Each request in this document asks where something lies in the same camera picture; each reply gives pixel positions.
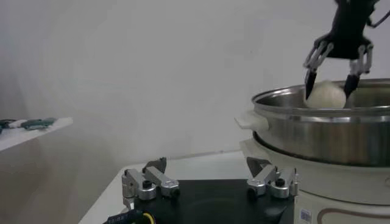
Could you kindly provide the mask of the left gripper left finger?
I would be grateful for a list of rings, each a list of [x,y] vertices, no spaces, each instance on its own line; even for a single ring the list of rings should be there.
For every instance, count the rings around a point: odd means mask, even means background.
[[[124,199],[138,198],[153,200],[157,190],[162,197],[176,199],[180,196],[179,181],[165,175],[167,159],[165,157],[149,161],[141,172],[126,169],[122,175],[122,196]]]

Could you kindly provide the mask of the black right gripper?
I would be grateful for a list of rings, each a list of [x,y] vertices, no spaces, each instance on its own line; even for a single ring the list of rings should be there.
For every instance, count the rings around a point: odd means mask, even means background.
[[[378,0],[336,0],[335,17],[329,33],[316,40],[316,46],[303,63],[305,76],[305,100],[313,90],[317,69],[330,58],[349,59],[350,73],[344,85],[346,98],[357,89],[360,75],[370,73],[374,45],[363,36],[366,23],[375,10]]]

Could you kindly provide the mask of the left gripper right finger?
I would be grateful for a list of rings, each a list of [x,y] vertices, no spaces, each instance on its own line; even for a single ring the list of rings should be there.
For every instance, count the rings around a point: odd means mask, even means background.
[[[296,168],[279,169],[266,159],[247,157],[246,162],[252,178],[246,181],[249,198],[258,198],[270,192],[274,198],[289,198],[298,195],[299,182]]]

